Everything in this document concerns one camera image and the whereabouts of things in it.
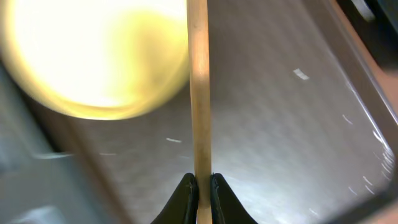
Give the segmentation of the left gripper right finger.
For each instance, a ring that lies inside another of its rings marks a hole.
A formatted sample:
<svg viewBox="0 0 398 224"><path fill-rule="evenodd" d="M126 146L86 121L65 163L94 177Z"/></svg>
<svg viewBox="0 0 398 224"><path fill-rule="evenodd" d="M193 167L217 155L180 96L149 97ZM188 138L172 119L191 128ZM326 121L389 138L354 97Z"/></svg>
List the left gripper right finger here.
<svg viewBox="0 0 398 224"><path fill-rule="evenodd" d="M257 224L220 173L212 174L210 190L213 224Z"/></svg>

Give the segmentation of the wooden chopstick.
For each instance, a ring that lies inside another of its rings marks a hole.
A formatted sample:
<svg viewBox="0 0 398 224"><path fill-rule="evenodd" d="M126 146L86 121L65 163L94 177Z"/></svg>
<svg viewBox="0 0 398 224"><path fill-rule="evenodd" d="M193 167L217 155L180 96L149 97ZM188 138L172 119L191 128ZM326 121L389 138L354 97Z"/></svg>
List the wooden chopstick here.
<svg viewBox="0 0 398 224"><path fill-rule="evenodd" d="M210 59L206 0L187 1L187 24L194 172L199 189L197 222L211 224Z"/></svg>

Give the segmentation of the yellow plate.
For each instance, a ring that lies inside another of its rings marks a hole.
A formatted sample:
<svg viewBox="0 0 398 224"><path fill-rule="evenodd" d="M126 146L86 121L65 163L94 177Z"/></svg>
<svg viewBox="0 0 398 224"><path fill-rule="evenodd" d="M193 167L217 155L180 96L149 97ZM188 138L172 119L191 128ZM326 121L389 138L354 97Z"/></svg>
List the yellow plate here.
<svg viewBox="0 0 398 224"><path fill-rule="evenodd" d="M4 0L1 59L56 112L115 120L146 114L188 80L185 1Z"/></svg>

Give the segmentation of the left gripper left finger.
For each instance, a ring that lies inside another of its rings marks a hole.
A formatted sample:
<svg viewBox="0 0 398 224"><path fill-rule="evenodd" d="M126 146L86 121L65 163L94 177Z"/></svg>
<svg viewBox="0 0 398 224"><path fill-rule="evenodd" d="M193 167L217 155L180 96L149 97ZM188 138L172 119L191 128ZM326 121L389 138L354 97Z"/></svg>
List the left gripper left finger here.
<svg viewBox="0 0 398 224"><path fill-rule="evenodd" d="M196 178L192 173L186 173L151 224L196 224L198 201Z"/></svg>

